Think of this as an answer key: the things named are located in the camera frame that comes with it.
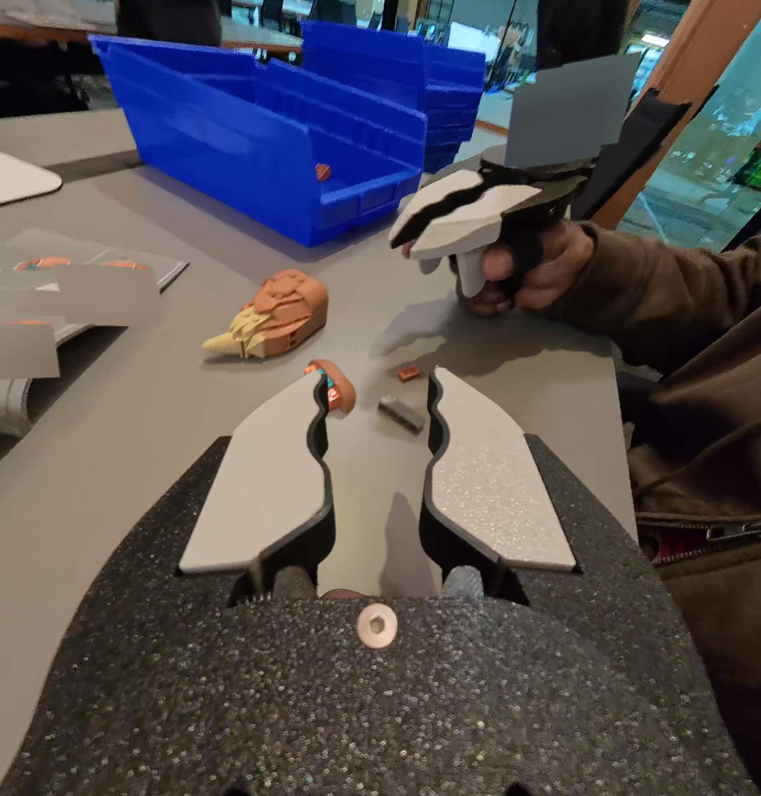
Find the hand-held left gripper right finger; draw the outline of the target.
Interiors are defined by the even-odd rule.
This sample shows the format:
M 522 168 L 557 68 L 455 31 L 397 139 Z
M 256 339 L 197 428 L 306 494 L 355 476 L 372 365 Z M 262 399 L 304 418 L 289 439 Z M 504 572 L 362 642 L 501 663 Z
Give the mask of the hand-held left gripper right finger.
M 526 435 L 491 399 L 444 367 L 429 376 L 423 548 L 441 567 L 463 542 L 492 567 L 570 572 L 576 560 Z

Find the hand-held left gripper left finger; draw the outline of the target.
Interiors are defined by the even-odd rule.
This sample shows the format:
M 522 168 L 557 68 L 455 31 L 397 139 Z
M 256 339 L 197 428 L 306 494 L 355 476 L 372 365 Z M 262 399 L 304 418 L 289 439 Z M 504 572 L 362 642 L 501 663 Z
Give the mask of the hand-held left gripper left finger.
M 334 546 L 324 373 L 308 373 L 234 430 L 178 568 L 270 575 L 295 546 L 315 568 Z

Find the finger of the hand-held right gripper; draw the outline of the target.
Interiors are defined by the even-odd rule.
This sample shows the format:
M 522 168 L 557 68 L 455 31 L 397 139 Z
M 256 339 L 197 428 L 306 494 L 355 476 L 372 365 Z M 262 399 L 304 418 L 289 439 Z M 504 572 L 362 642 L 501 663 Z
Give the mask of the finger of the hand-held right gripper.
M 431 260 L 493 243 L 501 232 L 503 214 L 541 193 L 541 188 L 526 184 L 489 188 L 471 204 L 430 221 L 410 248 L 410 256 Z
M 472 204 L 484 192 L 485 181 L 477 171 L 455 171 L 429 182 L 401 204 L 389 230 L 389 247 L 416 241 L 433 221 Z

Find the dark grey long brick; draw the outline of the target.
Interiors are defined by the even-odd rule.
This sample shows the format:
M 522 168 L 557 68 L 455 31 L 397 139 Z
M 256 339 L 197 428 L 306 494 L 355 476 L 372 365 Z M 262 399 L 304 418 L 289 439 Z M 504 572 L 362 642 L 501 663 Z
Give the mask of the dark grey long brick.
M 378 410 L 412 434 L 420 434 L 425 425 L 424 417 L 395 396 L 385 395 L 378 401 Z

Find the small brown curved brick assembly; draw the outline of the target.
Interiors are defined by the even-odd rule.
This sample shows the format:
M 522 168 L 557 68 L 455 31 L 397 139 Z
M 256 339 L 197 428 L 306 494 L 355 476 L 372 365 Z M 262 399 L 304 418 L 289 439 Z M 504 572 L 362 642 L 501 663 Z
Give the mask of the small brown curved brick assembly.
M 346 374 L 334 362 L 326 359 L 314 359 L 308 362 L 304 373 L 315 371 L 326 375 L 329 410 L 332 413 L 350 414 L 356 404 L 356 391 Z

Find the person's right forearm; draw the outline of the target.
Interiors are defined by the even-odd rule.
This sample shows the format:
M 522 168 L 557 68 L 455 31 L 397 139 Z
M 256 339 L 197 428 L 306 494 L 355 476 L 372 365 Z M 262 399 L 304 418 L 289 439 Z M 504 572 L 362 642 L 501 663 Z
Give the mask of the person's right forearm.
M 761 235 L 727 252 L 581 228 L 594 253 L 549 309 L 563 323 L 608 337 L 632 364 L 675 373 L 761 311 Z

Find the grey desk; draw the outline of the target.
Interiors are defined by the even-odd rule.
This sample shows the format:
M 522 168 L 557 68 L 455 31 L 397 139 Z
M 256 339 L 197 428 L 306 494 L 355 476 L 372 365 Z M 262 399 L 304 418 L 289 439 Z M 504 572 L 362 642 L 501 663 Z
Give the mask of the grey desk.
M 358 397 L 329 419 L 337 539 L 323 591 L 419 596 L 435 590 L 416 547 L 427 464 L 376 404 L 422 411 L 417 362 L 444 366 L 538 434 L 634 535 L 611 346 L 565 325 L 513 315 L 484 322 L 455 302 L 441 266 L 419 273 L 387 243 L 386 218 L 306 248 L 149 167 L 80 179 L 0 207 L 0 245 L 29 228 L 185 261 L 154 325 L 92 330 L 61 349 L 62 376 L 34 384 L 34 425 L 0 437 L 0 781 L 29 726 L 57 646 L 90 583 L 136 522 L 217 438 L 295 381 L 335 362 Z M 207 362 L 269 274 L 296 267 L 330 294 L 326 327 L 288 357 Z

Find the person's right hand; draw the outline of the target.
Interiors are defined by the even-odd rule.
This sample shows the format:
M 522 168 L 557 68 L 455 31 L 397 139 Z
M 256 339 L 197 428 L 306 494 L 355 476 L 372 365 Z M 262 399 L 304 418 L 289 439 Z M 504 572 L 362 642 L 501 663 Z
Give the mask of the person's right hand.
M 509 310 L 543 311 L 567 293 L 594 255 L 594 240 L 571 221 L 560 220 L 538 235 L 541 260 L 522 278 L 518 291 L 507 295 L 502 284 L 516 279 L 514 250 L 503 240 L 489 245 L 482 257 L 485 275 L 483 289 L 465 296 L 460 277 L 455 277 L 455 293 L 466 311 L 480 317 L 493 317 Z

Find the black mesh office chair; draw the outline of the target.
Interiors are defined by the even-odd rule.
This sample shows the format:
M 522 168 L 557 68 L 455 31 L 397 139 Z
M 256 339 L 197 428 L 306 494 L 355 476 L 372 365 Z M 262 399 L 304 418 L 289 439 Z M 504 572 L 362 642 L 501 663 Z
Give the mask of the black mesh office chair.
M 572 220 L 588 221 L 624 183 L 657 153 L 692 102 L 672 104 L 650 88 L 627 114 L 619 139 L 601 150 L 581 194 L 572 201 Z

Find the blue storage bin stack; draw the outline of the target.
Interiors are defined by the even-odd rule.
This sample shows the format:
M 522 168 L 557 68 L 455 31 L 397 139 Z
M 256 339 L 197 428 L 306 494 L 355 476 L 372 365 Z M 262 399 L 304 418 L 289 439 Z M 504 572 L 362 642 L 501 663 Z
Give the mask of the blue storage bin stack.
M 306 69 L 426 116 L 424 172 L 454 162 L 475 129 L 485 84 L 482 53 L 331 22 L 303 21 L 302 30 Z

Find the brown brick model tan tip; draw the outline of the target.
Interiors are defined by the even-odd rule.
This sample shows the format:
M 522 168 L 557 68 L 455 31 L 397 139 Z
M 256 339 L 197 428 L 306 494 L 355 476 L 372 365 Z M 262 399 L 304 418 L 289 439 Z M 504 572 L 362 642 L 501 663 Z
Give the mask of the brown brick model tan tip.
M 290 353 L 327 323 L 324 283 L 294 268 L 268 277 L 225 333 L 202 344 L 205 353 L 267 359 Z

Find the grey instruction booklet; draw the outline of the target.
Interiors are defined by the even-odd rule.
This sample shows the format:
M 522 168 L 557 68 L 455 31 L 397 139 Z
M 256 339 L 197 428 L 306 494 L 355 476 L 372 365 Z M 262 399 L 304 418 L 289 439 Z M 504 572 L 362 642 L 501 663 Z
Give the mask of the grey instruction booklet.
M 84 266 L 145 267 L 154 273 L 159 291 L 172 284 L 189 265 L 163 255 L 28 228 L 0 244 L 0 323 L 18 320 L 12 293 L 58 290 L 53 268 L 61 261 Z M 21 438 L 31 428 L 27 407 L 30 386 L 31 380 L 0 380 L 0 434 Z

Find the wooden book stand white base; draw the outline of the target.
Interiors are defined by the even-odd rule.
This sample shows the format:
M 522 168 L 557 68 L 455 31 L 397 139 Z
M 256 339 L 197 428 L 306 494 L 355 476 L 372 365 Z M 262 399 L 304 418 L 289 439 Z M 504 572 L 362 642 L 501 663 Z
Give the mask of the wooden book stand white base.
M 0 152 L 0 206 L 54 193 L 62 185 L 58 174 Z

